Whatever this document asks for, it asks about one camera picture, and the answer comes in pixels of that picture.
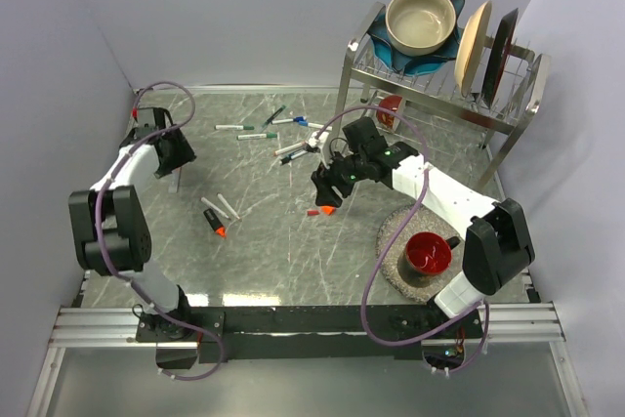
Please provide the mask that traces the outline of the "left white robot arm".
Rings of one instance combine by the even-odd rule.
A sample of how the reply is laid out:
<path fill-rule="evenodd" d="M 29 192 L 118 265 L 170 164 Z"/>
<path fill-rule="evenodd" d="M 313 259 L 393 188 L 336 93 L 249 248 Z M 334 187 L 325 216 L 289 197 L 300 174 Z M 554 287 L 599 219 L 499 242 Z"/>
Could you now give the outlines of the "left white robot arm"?
<path fill-rule="evenodd" d="M 174 173 L 195 154 L 169 110 L 133 111 L 135 124 L 106 174 L 69 196 L 68 209 L 79 266 L 124 282 L 141 299 L 146 323 L 180 341 L 194 317 L 182 287 L 152 260 L 152 239 L 139 192 L 154 177 Z"/>

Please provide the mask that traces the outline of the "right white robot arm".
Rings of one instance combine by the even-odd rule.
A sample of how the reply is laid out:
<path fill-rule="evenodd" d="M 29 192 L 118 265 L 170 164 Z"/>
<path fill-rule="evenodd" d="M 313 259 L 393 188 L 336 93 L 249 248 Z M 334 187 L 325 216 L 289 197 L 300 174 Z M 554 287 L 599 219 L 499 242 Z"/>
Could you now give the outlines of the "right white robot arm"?
<path fill-rule="evenodd" d="M 371 180 L 414 198 L 454 228 L 464 242 L 462 266 L 436 293 L 436 307 L 427 314 L 429 329 L 449 337 L 461 326 L 464 310 L 497 293 L 534 261 L 521 206 L 462 185 L 404 142 L 388 144 L 369 117 L 343 132 L 349 154 L 334 152 L 312 173 L 316 204 L 340 207 L 356 183 Z"/>

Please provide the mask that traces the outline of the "orange highlighter cap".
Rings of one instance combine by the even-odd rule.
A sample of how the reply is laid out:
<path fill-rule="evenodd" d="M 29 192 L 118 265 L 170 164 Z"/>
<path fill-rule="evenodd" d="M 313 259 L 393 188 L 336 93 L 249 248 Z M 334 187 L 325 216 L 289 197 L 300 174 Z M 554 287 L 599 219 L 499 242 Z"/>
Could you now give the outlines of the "orange highlighter cap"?
<path fill-rule="evenodd" d="M 336 212 L 336 208 L 333 206 L 321 206 L 320 210 L 328 216 L 333 215 Z"/>

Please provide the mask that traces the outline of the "black orange highlighter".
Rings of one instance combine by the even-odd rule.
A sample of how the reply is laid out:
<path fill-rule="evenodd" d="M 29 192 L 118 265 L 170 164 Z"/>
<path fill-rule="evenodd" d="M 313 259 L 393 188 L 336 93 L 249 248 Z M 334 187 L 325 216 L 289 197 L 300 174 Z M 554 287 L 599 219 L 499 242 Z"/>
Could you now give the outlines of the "black orange highlighter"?
<path fill-rule="evenodd" d="M 206 210 L 204 210 L 203 215 L 210 228 L 216 235 L 220 236 L 221 238 L 227 237 L 225 226 L 212 208 L 207 208 Z"/>

